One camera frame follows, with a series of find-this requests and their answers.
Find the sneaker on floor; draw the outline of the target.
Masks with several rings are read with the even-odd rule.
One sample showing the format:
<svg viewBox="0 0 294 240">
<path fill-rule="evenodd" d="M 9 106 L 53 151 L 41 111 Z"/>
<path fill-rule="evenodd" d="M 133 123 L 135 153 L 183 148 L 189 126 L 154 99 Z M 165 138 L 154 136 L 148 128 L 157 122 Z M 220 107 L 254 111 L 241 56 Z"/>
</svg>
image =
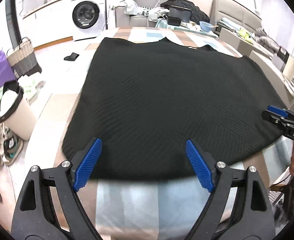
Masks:
<svg viewBox="0 0 294 240">
<path fill-rule="evenodd" d="M 0 124 L 0 155 L 5 166 L 11 166 L 24 146 L 24 141 L 10 128 Z"/>
</svg>

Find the light blue clothes pile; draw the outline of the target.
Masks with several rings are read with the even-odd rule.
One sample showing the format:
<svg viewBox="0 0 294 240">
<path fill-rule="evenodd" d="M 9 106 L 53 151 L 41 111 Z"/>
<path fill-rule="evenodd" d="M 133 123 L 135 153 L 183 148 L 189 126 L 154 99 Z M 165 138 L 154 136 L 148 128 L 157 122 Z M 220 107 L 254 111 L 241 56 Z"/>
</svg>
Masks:
<svg viewBox="0 0 294 240">
<path fill-rule="evenodd" d="M 137 15 L 139 13 L 138 5 L 134 0 L 115 0 L 110 5 L 111 10 L 118 7 L 124 8 L 124 14 L 127 15 Z"/>
</svg>

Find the green checkered side table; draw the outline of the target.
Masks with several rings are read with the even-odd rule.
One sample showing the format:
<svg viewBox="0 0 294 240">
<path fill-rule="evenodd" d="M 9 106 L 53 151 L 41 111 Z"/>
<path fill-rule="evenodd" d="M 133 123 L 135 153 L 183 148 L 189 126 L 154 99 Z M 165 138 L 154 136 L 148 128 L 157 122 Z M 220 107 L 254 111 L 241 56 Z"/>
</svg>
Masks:
<svg viewBox="0 0 294 240">
<path fill-rule="evenodd" d="M 180 30 L 180 31 L 187 31 L 194 34 L 200 34 L 204 36 L 209 36 L 213 38 L 218 38 L 218 35 L 214 34 L 213 31 L 205 32 L 201 29 L 198 24 L 192 23 L 183 23 L 180 26 L 170 25 L 168 24 L 166 19 L 158 19 L 157 23 L 155 24 L 156 28 L 163 28 L 163 29 L 171 29 L 171 30 Z"/>
</svg>

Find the grey sofa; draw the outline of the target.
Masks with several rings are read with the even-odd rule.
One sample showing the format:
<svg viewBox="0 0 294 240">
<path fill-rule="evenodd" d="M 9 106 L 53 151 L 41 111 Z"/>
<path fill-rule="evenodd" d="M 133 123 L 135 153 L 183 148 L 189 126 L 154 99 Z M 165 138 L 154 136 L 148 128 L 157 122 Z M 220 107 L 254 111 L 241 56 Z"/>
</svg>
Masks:
<svg viewBox="0 0 294 240">
<path fill-rule="evenodd" d="M 117 27 L 154 27 L 159 18 L 169 10 L 161 6 L 163 0 L 114 0 L 110 9 L 114 11 Z"/>
</svg>

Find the white washing machine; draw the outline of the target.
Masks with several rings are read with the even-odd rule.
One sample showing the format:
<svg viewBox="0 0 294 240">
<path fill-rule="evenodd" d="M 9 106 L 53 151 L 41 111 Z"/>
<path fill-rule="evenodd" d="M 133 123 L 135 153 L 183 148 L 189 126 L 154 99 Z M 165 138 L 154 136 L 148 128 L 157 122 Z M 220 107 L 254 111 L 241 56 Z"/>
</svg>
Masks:
<svg viewBox="0 0 294 240">
<path fill-rule="evenodd" d="M 106 28 L 106 0 L 68 0 L 74 41 L 99 36 Z"/>
</svg>

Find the beige cabinet block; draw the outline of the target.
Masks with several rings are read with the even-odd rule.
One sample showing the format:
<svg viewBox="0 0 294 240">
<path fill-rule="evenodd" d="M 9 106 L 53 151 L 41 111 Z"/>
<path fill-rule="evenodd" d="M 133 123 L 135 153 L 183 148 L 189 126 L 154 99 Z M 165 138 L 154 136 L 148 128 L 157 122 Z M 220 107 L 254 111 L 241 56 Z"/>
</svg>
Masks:
<svg viewBox="0 0 294 240">
<path fill-rule="evenodd" d="M 240 54 L 244 56 L 250 56 L 252 51 L 263 54 L 263 51 L 259 50 L 259 48 L 248 43 L 242 38 L 239 38 L 237 35 L 229 31 L 228 29 L 221 29 L 219 39 L 234 47 Z"/>
</svg>

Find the grey blanket pile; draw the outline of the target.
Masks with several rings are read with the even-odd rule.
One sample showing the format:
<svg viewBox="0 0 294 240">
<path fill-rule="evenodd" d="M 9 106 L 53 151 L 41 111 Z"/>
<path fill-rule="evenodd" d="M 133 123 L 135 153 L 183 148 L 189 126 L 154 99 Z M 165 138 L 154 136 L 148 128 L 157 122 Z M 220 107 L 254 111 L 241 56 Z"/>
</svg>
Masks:
<svg viewBox="0 0 294 240">
<path fill-rule="evenodd" d="M 271 38 L 267 35 L 267 33 L 264 31 L 262 27 L 257 28 L 254 32 L 255 37 L 254 40 L 266 48 L 268 51 L 270 51 L 273 54 L 277 54 L 280 46 Z"/>
</svg>

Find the green white plastic bag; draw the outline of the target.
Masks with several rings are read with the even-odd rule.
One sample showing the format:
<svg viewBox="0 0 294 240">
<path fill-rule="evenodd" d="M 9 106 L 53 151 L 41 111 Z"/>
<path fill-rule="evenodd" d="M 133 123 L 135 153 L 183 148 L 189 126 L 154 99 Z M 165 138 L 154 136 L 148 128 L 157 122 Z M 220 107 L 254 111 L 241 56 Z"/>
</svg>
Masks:
<svg viewBox="0 0 294 240">
<path fill-rule="evenodd" d="M 45 83 L 46 81 L 40 73 L 35 73 L 31 76 L 24 75 L 18 79 L 18 84 L 24 91 L 23 97 L 30 105 L 36 100 Z"/>
</svg>

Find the woven laundry basket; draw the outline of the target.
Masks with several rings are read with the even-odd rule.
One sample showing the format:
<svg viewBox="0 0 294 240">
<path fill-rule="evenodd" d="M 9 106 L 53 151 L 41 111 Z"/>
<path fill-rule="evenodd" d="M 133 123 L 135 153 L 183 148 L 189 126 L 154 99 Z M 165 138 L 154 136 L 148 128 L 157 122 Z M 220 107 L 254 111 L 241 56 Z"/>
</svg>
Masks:
<svg viewBox="0 0 294 240">
<path fill-rule="evenodd" d="M 42 73 L 42 68 L 37 62 L 33 45 L 28 37 L 22 38 L 16 48 L 9 49 L 6 56 L 16 79 L 24 75 Z"/>
</svg>

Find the blue plastic bowl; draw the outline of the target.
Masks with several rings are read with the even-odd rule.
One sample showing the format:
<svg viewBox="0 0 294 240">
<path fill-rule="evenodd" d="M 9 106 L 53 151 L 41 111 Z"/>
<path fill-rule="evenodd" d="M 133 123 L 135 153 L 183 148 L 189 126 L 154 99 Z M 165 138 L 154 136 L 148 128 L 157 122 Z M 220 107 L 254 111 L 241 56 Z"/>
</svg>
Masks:
<svg viewBox="0 0 294 240">
<path fill-rule="evenodd" d="M 199 26 L 200 26 L 201 30 L 206 33 L 211 32 L 216 27 L 216 25 L 212 25 L 212 24 L 210 24 L 208 22 L 204 22 L 204 21 L 200 21 Z"/>
</svg>

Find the low beige cabinet step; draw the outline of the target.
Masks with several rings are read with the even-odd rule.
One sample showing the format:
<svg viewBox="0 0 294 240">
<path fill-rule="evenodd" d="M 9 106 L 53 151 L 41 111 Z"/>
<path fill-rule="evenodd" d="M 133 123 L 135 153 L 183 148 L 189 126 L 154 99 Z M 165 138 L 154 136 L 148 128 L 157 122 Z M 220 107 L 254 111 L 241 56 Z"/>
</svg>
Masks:
<svg viewBox="0 0 294 240">
<path fill-rule="evenodd" d="M 288 108 L 292 108 L 294 106 L 294 87 L 283 76 L 282 72 L 274 66 L 270 59 L 257 53 L 256 51 L 252 50 L 249 58 L 261 68 L 284 104 Z"/>
</svg>

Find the checkered tablecloth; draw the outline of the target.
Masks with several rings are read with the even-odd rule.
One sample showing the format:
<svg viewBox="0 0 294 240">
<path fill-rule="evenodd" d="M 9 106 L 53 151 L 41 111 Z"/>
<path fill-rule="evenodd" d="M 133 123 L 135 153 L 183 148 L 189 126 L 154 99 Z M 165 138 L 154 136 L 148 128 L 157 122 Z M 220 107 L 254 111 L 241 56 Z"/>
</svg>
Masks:
<svg viewBox="0 0 294 240">
<path fill-rule="evenodd" d="M 187 47 L 210 45 L 230 56 L 240 57 L 231 45 L 215 38 L 170 29 L 131 27 L 105 31 L 97 38 L 71 42 L 78 53 L 78 76 L 84 78 L 91 59 L 105 37 L 146 43 L 168 38 Z M 104 235 L 118 239 L 180 239 L 202 211 L 208 192 L 194 178 L 164 183 L 89 181 L 80 190 L 80 200 L 93 224 Z"/>
</svg>

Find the black jacket pile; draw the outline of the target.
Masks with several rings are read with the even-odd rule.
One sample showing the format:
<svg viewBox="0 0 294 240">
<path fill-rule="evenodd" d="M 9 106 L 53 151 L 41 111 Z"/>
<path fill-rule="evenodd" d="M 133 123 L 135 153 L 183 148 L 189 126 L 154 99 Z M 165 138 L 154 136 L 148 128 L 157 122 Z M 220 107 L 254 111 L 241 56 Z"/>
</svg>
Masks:
<svg viewBox="0 0 294 240">
<path fill-rule="evenodd" d="M 165 9 L 170 9 L 171 6 L 181 7 L 185 9 L 191 10 L 190 20 L 195 23 L 202 22 L 210 22 L 209 16 L 200 10 L 198 6 L 196 6 L 193 2 L 188 0 L 167 0 L 160 4 L 161 7 Z"/>
</svg>

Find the black storage bin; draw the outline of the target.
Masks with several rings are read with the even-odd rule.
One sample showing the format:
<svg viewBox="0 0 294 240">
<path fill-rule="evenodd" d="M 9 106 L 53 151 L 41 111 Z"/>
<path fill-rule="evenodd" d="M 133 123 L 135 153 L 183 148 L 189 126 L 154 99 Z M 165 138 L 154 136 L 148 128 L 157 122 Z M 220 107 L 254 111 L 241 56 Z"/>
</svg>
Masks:
<svg viewBox="0 0 294 240">
<path fill-rule="evenodd" d="M 171 5 L 169 9 L 169 16 L 179 18 L 182 22 L 189 22 L 191 19 L 191 9 Z"/>
</svg>

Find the green plush toy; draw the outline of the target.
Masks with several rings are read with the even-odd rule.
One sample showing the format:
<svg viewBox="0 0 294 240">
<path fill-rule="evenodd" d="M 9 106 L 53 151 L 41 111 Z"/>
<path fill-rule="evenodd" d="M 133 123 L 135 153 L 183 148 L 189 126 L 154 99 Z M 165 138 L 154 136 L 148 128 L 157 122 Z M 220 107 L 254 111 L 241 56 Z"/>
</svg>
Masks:
<svg viewBox="0 0 294 240">
<path fill-rule="evenodd" d="M 249 43 L 253 42 L 251 33 L 245 28 L 240 28 L 240 30 L 238 31 L 238 35 Z"/>
</svg>

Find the beige trash bin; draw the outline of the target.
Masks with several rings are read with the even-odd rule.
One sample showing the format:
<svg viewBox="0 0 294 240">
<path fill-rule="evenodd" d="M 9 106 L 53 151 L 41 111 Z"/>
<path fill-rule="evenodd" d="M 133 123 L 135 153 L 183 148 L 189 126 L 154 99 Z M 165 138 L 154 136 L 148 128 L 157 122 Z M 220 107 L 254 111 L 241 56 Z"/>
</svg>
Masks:
<svg viewBox="0 0 294 240">
<path fill-rule="evenodd" d="M 16 80 L 8 81 L 3 86 L 0 100 L 0 124 L 12 130 L 21 139 L 28 141 L 37 119 L 30 104 L 24 98 L 24 90 Z"/>
</svg>

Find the blue pillow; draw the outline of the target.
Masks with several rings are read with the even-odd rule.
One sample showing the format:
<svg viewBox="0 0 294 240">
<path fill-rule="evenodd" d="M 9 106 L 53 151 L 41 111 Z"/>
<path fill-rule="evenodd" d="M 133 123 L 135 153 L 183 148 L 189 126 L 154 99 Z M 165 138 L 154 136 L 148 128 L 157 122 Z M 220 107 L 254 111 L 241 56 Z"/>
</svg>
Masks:
<svg viewBox="0 0 294 240">
<path fill-rule="evenodd" d="M 226 17 L 223 17 L 221 19 L 222 22 L 224 22 L 225 24 L 227 25 L 230 25 L 232 26 L 234 29 L 237 29 L 237 30 L 240 30 L 241 26 L 233 21 L 231 21 L 230 19 L 226 18 Z"/>
</svg>

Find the black knit sweater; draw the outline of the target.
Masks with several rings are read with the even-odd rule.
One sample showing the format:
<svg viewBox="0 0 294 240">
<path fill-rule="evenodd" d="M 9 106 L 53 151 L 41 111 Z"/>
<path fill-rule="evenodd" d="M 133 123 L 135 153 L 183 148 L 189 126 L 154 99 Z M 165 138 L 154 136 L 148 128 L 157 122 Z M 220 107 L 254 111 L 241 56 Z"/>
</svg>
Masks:
<svg viewBox="0 0 294 240">
<path fill-rule="evenodd" d="M 92 177 L 165 180 L 193 176 L 185 143 L 194 139 L 231 165 L 281 137 L 264 121 L 284 108 L 261 68 L 211 46 L 167 38 L 133 43 L 104 38 L 95 52 L 62 151 L 72 159 L 92 138 L 103 151 Z"/>
</svg>

